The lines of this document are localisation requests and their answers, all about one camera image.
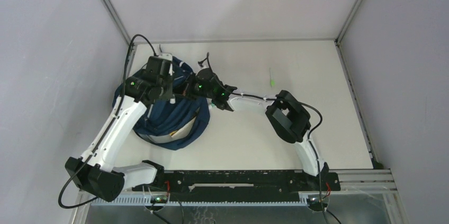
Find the yellow Little Prince book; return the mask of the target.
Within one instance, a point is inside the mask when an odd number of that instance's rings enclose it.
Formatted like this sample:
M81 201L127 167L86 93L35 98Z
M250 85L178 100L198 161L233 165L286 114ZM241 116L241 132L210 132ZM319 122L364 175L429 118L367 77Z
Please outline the yellow Little Prince book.
M192 123L186 124L185 126L180 128L179 130L176 130L173 133L171 133L170 136L174 140L179 140L179 139L185 138L185 137L187 137L189 135L190 131L192 130L192 127L193 127Z

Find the white marker green cap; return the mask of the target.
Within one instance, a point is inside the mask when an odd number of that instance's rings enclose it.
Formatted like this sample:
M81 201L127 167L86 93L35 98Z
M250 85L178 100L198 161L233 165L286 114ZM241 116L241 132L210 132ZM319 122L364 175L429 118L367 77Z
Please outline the white marker green cap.
M269 68L269 75L270 75L270 87L273 88L275 86L275 80L274 80L273 72L272 72L271 68Z

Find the navy blue student backpack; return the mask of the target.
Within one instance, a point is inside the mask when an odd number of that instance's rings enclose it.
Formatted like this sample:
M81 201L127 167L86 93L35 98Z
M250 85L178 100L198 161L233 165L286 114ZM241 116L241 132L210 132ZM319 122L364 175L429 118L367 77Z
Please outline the navy blue student backpack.
M176 97L174 104L157 101L139 118L133 127L142 140L154 145L179 150L194 142L207 128L210 121L209 105L204 97L188 100ZM185 138L174 140L170 134L186 124L193 127Z

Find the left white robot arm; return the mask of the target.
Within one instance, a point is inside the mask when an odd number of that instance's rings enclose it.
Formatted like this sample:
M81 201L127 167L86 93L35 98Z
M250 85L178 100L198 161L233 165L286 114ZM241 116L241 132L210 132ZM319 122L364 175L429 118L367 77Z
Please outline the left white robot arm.
M141 77L129 77L122 85L113 110L90 146L80 157L70 157L65 169L70 180L85 192L106 202L123 190L146 184L154 191L165 185L165 175L152 162L116 167L119 150L135 124L157 100L170 100L173 89L173 56L151 56Z

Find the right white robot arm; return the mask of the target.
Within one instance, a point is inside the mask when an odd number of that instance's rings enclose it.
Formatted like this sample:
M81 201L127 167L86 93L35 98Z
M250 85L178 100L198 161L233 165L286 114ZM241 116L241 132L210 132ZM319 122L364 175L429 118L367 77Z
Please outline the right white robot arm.
M312 190L320 190L327 183L329 166L322 158L312 138L309 109L319 111L299 102L290 92L258 96L244 93L235 86L225 85L211 68L190 74L179 87L180 94L189 99L208 98L220 110L253 111L265 115L277 136L293 145L307 174L306 183Z

